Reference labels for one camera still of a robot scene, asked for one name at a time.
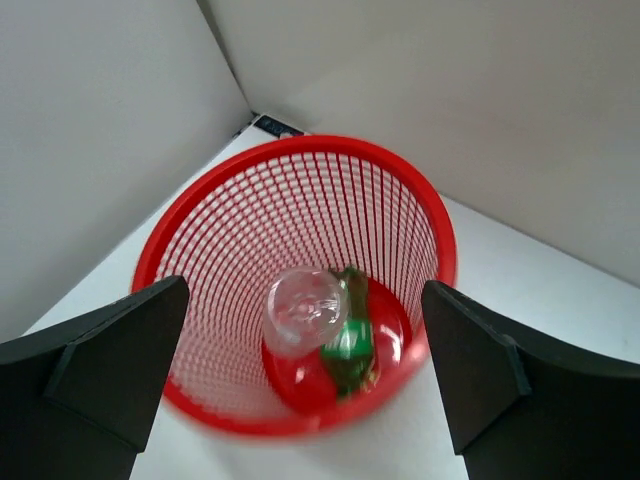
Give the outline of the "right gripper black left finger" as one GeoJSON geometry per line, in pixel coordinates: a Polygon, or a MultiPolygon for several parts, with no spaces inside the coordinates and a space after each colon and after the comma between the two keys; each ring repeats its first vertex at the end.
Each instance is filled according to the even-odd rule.
{"type": "Polygon", "coordinates": [[[1,346],[1,476],[127,479],[148,443],[189,302],[171,276],[1,346]]]}

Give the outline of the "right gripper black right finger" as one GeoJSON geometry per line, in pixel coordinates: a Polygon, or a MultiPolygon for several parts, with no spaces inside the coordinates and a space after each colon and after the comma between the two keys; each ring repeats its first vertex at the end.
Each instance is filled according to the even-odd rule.
{"type": "Polygon", "coordinates": [[[639,367],[439,281],[421,297],[454,452],[471,479],[636,479],[639,367]]]}

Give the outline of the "clear plastic bottle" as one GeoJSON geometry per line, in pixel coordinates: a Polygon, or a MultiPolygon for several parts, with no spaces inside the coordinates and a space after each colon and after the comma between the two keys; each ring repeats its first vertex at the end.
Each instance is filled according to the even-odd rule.
{"type": "Polygon", "coordinates": [[[345,283],[334,274],[311,266],[287,269],[265,297],[264,343],[277,357],[304,357],[336,337],[348,311],[345,283]]]}

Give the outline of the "crushed green plastic bottle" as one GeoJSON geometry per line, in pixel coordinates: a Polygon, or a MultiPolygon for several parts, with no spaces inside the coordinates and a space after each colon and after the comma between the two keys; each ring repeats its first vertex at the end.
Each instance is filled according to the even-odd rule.
{"type": "Polygon", "coordinates": [[[376,352],[368,312],[368,278],[352,266],[334,275],[347,293],[348,311],[341,330],[321,347],[320,356],[337,397],[348,398],[375,382],[376,352]]]}

